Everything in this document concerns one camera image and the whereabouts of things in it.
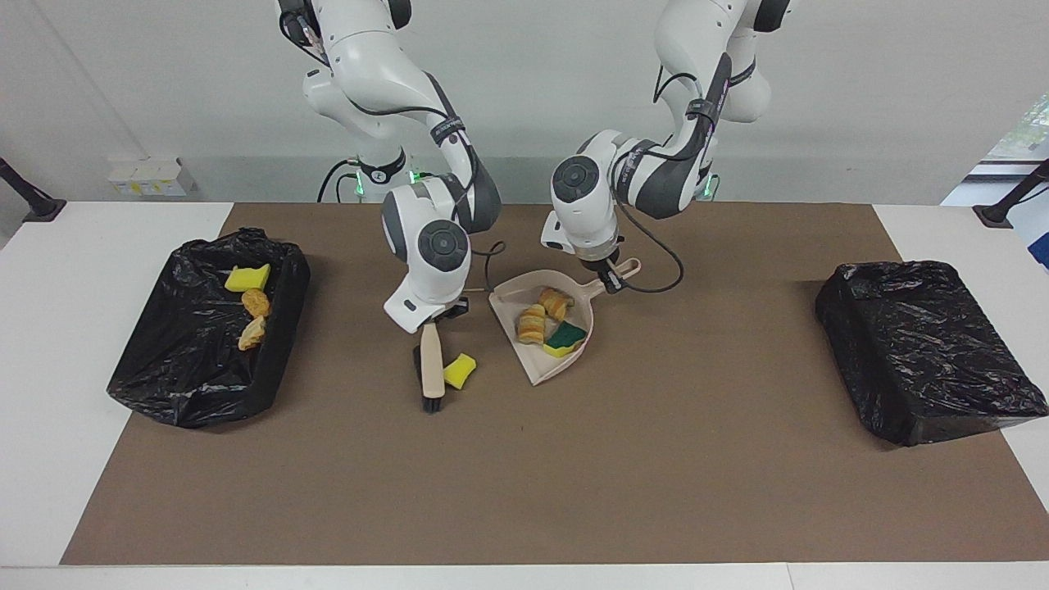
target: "yellow sponge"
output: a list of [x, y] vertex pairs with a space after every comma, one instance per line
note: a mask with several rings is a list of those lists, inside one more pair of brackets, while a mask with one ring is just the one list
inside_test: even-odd
[[270, 278], [270, 265], [261, 269], [241, 269], [233, 267], [230, 278], [226, 279], [226, 289], [234, 293], [243, 293], [249, 289], [265, 288], [265, 281]]
[[445, 367], [445, 383], [448, 383], [456, 389], [462, 389], [467, 378], [469, 378], [476, 368], [477, 361], [466, 355], [459, 355], [459, 358], [455, 359], [454, 362]]

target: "black garbage bag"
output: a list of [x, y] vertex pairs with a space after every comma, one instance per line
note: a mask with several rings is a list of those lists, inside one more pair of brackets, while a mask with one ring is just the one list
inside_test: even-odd
[[882, 439], [914, 446], [1049, 415], [949, 265], [844, 265], [816, 315], [860, 420]]
[[[271, 265], [272, 303], [261, 346], [237, 341], [252, 320], [226, 290], [233, 267]], [[157, 422], [197, 428], [243, 420], [273, 405], [309, 283], [298, 246], [241, 229], [172, 252], [109, 382], [109, 395]]]

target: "dustpan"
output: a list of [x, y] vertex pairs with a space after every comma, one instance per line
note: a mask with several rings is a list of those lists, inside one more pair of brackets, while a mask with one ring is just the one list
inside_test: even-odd
[[[641, 271], [641, 260], [630, 258], [616, 267], [616, 272], [623, 278], [629, 278]], [[517, 318], [529, 307], [539, 301], [539, 293], [547, 287], [553, 287], [558, 291], [575, 299], [575, 305], [569, 308], [569, 314], [564, 320], [578, 325], [586, 331], [586, 339], [572, 354], [563, 358], [554, 358], [543, 352], [542, 346], [536, 344], [522, 344], [517, 341]], [[595, 279], [586, 285], [579, 285], [566, 274], [557, 271], [542, 270], [522, 274], [517, 278], [512, 278], [495, 288], [488, 297], [495, 317], [499, 320], [499, 325], [506, 333], [507, 338], [517, 353], [517, 358], [528, 374], [532, 385], [538, 385], [544, 381], [553, 379], [561, 372], [572, 366], [586, 350], [586, 344], [594, 337], [594, 307], [592, 304], [595, 297], [605, 292], [604, 283], [600, 279]], [[548, 335], [552, 329], [548, 322]]]

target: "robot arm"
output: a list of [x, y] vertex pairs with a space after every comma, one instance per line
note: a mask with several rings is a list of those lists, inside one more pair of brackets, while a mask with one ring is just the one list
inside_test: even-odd
[[778, 28], [789, 1], [669, 0], [656, 48], [669, 73], [659, 94], [678, 132], [666, 146], [614, 130], [583, 144], [554, 172], [543, 244], [601, 272], [618, 256], [616, 202], [657, 219], [688, 207], [709, 170], [720, 119], [750, 122], [768, 107], [769, 85], [754, 61], [756, 34]]
[[[313, 47], [318, 61], [330, 67], [330, 73], [311, 72], [306, 79], [307, 98], [318, 112], [364, 135], [363, 146], [377, 152], [387, 145], [383, 118], [410, 118], [426, 126], [451, 168], [450, 174], [395, 186], [382, 208], [389, 247], [408, 265], [408, 276], [384, 309], [414, 333], [457, 302], [470, 267], [467, 234], [495, 223], [498, 190], [436, 79], [420, 69], [393, 36], [410, 18], [409, 0], [279, 2], [288, 39]], [[287, 33], [295, 24], [299, 35]], [[395, 154], [386, 149], [385, 157]]]

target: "brown mat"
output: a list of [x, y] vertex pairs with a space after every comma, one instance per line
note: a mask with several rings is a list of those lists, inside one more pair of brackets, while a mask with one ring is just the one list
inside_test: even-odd
[[[548, 211], [508, 207], [475, 240], [509, 243], [497, 282], [586, 278], [537, 244]], [[237, 205], [226, 230], [241, 226], [298, 243], [314, 269], [277, 404], [206, 431], [131, 419], [64, 564], [1049, 560], [1049, 517], [1001, 435], [894, 449], [857, 421], [812, 309], [838, 264], [898, 259], [870, 207], [699, 205], [654, 223], [686, 282], [599, 298], [592, 347], [534, 389], [473, 296], [442, 336], [480, 366], [434, 417], [415, 338], [381, 312], [404, 267], [377, 208]], [[625, 234], [638, 283], [672, 277]]]

